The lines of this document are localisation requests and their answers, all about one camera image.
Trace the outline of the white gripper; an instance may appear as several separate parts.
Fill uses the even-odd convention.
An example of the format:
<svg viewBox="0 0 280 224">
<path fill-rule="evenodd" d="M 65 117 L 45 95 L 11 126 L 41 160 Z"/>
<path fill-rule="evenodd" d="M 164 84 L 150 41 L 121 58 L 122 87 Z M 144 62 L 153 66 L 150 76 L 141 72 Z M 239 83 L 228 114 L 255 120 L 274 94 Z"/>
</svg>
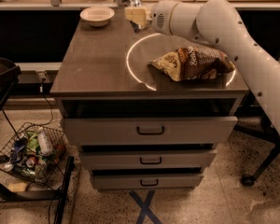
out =
<svg viewBox="0 0 280 224">
<path fill-rule="evenodd" d="M 177 4 L 177 1 L 164 0 L 151 8 L 151 27 L 155 32 L 172 35 L 171 18 Z M 145 30 L 150 26 L 150 9 L 148 7 L 126 7 L 124 15 L 134 30 Z"/>
</svg>

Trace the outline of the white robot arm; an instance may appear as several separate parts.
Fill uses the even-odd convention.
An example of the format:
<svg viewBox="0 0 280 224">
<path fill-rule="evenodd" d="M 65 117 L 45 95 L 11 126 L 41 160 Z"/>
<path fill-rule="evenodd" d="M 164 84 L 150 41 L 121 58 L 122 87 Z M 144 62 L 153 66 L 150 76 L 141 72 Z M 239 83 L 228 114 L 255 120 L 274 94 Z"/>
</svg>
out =
<svg viewBox="0 0 280 224">
<path fill-rule="evenodd" d="M 232 4 L 226 0 L 202 5 L 167 0 L 126 7 L 125 18 L 164 35 L 199 39 L 226 53 L 280 135 L 280 63 L 254 41 Z"/>
</svg>

